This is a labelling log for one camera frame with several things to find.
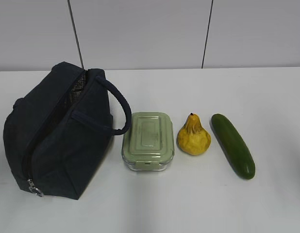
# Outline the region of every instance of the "bag handle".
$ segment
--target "bag handle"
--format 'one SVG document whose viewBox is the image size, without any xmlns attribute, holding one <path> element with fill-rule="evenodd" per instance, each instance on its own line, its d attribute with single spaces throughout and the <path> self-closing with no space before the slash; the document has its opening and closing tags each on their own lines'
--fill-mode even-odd
<svg viewBox="0 0 300 233">
<path fill-rule="evenodd" d="M 80 111 L 74 111 L 72 113 L 72 118 L 74 118 L 75 120 L 79 121 L 80 123 L 82 123 L 86 126 L 89 126 L 90 128 L 92 128 L 98 132 L 103 131 L 104 133 L 107 133 L 109 135 L 125 134 L 126 131 L 130 128 L 131 123 L 132 123 L 132 111 L 131 111 L 129 104 L 127 103 L 124 96 L 119 92 L 119 90 L 111 82 L 104 79 L 102 76 L 97 76 L 95 78 L 95 80 L 99 84 L 104 86 L 108 91 L 110 91 L 110 93 L 112 95 L 114 95 L 115 98 L 117 99 L 117 101 L 121 104 L 121 106 L 124 110 L 124 113 L 125 113 L 125 117 L 126 117 L 126 122 L 125 122 L 123 129 L 115 130 L 111 127 L 98 124 L 93 118 L 85 115 L 84 113 L 82 113 Z"/>
</svg>

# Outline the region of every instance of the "yellow pear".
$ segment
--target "yellow pear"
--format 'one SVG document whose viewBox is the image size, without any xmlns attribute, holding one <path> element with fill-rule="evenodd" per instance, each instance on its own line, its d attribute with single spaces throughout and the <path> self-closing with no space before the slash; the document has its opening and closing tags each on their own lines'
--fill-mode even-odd
<svg viewBox="0 0 300 233">
<path fill-rule="evenodd" d="M 178 132 L 177 142 L 184 152 L 199 155 L 209 148 L 211 138 L 210 134 L 202 127 L 199 116 L 191 113 L 185 125 Z"/>
</svg>

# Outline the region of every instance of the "white wall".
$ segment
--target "white wall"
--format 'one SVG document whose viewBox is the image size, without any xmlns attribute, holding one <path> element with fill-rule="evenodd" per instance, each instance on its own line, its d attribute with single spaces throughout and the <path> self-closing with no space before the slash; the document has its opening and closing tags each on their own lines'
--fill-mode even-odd
<svg viewBox="0 0 300 233">
<path fill-rule="evenodd" d="M 200 68 L 212 0 L 70 0 L 86 68 Z M 80 65 L 66 0 L 0 0 L 0 70 Z M 300 66 L 300 0 L 214 0 L 204 67 Z"/>
<path fill-rule="evenodd" d="M 0 0 L 0 71 L 80 65 L 65 0 Z"/>
<path fill-rule="evenodd" d="M 300 0 L 214 0 L 204 67 L 300 66 Z"/>
<path fill-rule="evenodd" d="M 200 68 L 211 0 L 71 0 L 84 65 Z"/>
</svg>

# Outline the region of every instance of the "zipper pull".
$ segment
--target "zipper pull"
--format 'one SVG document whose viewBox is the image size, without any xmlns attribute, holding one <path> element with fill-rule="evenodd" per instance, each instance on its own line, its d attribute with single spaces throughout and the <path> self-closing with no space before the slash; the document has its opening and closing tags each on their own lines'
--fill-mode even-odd
<svg viewBox="0 0 300 233">
<path fill-rule="evenodd" d="M 40 189 L 38 189 L 38 188 L 35 187 L 35 185 L 34 185 L 32 179 L 28 179 L 27 182 L 28 182 L 29 185 L 30 185 L 28 188 L 29 188 L 29 190 L 30 190 L 32 193 L 36 194 L 36 195 L 39 196 L 39 197 L 43 197 L 43 196 L 44 196 L 43 192 L 42 192 Z"/>
</svg>

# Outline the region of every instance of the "food container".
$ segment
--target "food container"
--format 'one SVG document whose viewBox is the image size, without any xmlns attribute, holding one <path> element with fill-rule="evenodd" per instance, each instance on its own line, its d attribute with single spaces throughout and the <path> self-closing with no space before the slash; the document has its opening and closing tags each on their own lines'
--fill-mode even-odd
<svg viewBox="0 0 300 233">
<path fill-rule="evenodd" d="M 174 156 L 173 127 L 165 113 L 134 113 L 124 134 L 122 158 L 131 170 L 161 171 Z"/>
</svg>

